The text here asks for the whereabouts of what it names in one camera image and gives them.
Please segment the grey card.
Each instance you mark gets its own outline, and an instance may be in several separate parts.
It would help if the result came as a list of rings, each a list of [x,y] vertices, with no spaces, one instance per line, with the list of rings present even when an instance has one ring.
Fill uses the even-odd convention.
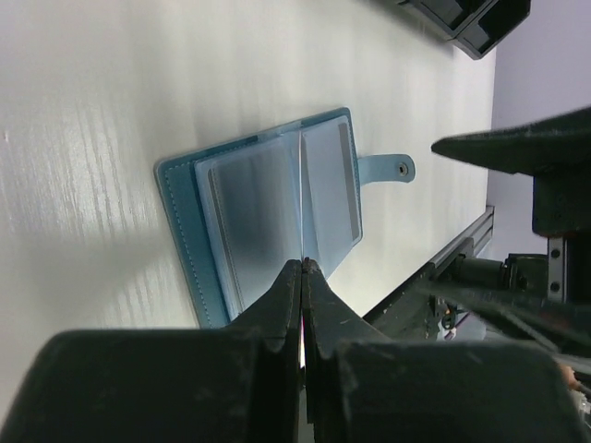
[[[303,143],[318,258],[337,262],[361,236],[348,121],[312,126]]]

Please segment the black three-compartment tray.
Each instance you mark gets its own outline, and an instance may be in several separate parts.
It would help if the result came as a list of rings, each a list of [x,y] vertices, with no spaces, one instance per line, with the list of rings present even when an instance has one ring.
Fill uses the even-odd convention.
[[[482,59],[530,14],[530,0],[394,1],[444,41]]]

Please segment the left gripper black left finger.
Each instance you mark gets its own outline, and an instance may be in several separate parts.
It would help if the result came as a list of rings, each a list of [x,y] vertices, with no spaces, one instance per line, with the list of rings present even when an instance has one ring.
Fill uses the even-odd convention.
[[[294,442],[302,264],[219,329],[86,329],[39,351],[5,442]]]

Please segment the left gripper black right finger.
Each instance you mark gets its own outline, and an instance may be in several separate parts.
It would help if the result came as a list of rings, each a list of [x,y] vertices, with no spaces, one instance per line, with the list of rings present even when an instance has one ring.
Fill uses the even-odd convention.
[[[318,442],[586,442],[557,362],[514,343],[394,341],[302,266],[308,420]]]

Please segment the blue leather card holder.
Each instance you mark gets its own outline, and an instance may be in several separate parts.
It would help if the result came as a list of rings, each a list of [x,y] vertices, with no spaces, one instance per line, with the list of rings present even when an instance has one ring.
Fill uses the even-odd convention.
[[[163,208],[198,323],[228,325],[272,285],[283,265],[309,257],[330,276],[343,262],[318,258],[303,132],[338,118],[350,127],[362,240],[361,189],[409,183],[416,166],[406,154],[360,156],[345,108],[157,162]]]

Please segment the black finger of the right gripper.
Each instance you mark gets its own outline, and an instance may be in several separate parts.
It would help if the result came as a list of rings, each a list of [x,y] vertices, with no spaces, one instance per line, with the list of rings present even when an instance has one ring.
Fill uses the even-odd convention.
[[[507,174],[542,174],[590,163],[590,109],[528,123],[442,138],[442,157]]]

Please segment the aluminium frame profile right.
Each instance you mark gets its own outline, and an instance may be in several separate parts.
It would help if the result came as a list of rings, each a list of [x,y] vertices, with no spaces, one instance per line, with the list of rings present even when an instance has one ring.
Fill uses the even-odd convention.
[[[453,262],[457,258],[478,258],[492,239],[494,215],[494,207],[486,206],[484,213],[422,266],[416,276],[437,280],[444,274],[451,272]]]

